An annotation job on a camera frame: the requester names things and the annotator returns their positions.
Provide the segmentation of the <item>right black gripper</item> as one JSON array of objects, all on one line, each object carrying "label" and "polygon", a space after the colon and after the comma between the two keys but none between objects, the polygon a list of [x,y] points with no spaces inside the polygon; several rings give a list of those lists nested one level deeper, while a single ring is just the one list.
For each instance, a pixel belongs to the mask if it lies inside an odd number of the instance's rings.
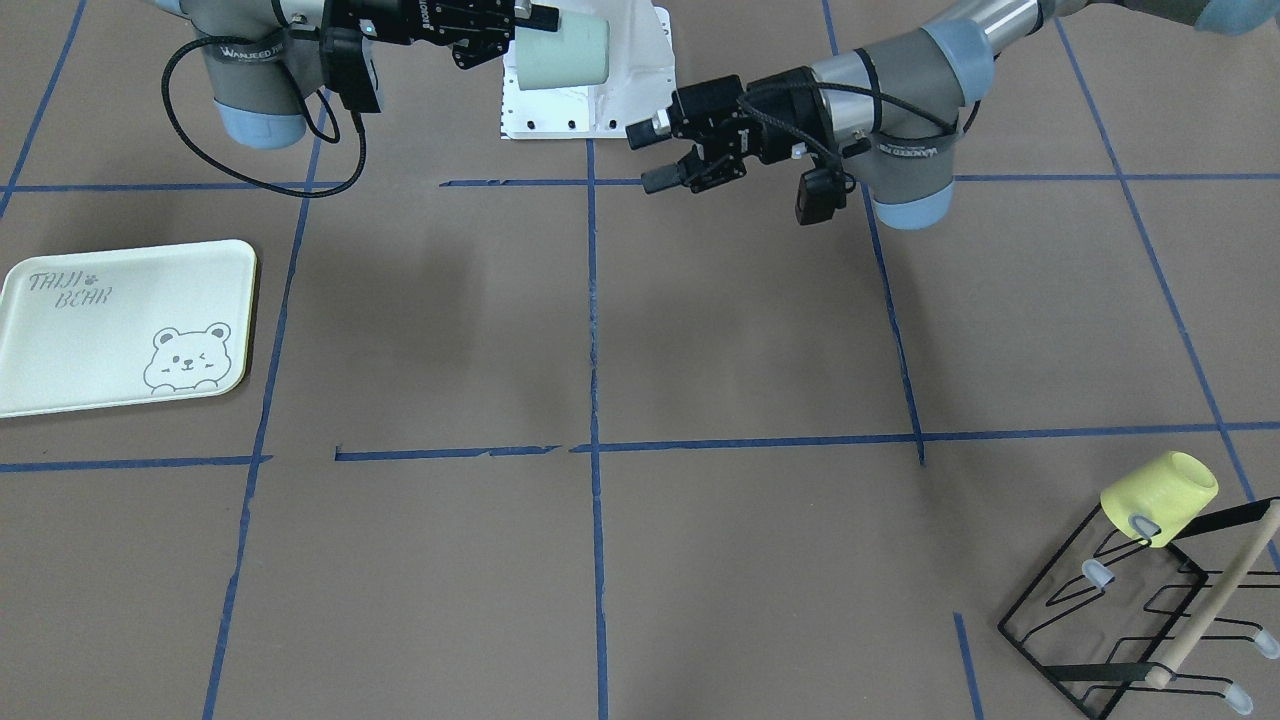
[{"label": "right black gripper", "polygon": [[328,1],[323,15],[323,68],[362,67],[365,42],[448,47],[471,69],[508,51],[515,29],[554,33],[561,10],[516,1]]}]

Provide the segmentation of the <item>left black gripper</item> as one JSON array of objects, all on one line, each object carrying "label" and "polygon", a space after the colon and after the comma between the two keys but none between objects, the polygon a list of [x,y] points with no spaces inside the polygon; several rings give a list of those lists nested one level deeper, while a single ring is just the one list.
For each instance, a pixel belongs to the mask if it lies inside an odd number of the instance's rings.
[{"label": "left black gripper", "polygon": [[645,193],[684,187],[699,193],[745,174],[745,159],[763,164],[790,159],[797,143],[812,151],[831,146],[829,113],[813,88],[809,68],[795,68],[742,85],[724,76],[672,92],[667,111],[626,127],[631,150],[675,138],[692,142],[678,161],[640,176]]}]

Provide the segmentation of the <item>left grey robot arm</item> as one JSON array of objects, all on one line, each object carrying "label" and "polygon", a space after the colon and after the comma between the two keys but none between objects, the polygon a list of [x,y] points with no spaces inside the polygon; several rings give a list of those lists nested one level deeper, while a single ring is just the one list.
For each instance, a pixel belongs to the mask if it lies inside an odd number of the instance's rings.
[{"label": "left grey robot arm", "polygon": [[694,193],[740,179],[746,160],[810,158],[797,182],[800,225],[828,222],[858,184],[874,215],[900,231],[940,222],[954,197],[964,108],[977,109],[996,61],[1083,1],[957,1],[905,33],[751,83],[724,76],[676,88],[626,129],[634,150],[672,138],[691,150],[648,170],[648,193]]}]

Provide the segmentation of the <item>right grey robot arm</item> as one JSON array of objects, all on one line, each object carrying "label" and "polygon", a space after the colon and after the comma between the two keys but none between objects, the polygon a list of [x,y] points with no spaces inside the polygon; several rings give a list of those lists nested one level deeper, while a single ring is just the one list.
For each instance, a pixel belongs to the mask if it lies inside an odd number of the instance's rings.
[{"label": "right grey robot arm", "polygon": [[516,31],[557,33],[559,9],[532,1],[156,1],[189,22],[227,133],[284,149],[307,131],[305,97],[329,88],[358,114],[381,110],[372,45],[425,41],[470,69],[504,55]]}]

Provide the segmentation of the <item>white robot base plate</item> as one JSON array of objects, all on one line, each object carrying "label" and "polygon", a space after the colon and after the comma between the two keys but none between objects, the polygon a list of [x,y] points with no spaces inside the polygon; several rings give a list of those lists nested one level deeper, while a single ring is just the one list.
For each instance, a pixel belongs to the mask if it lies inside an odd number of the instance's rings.
[{"label": "white robot base plate", "polygon": [[503,56],[500,135],[508,140],[623,138],[626,127],[669,104],[675,50],[669,13],[652,1],[552,1],[559,12],[603,17],[611,26],[603,85],[522,91],[515,38]]}]

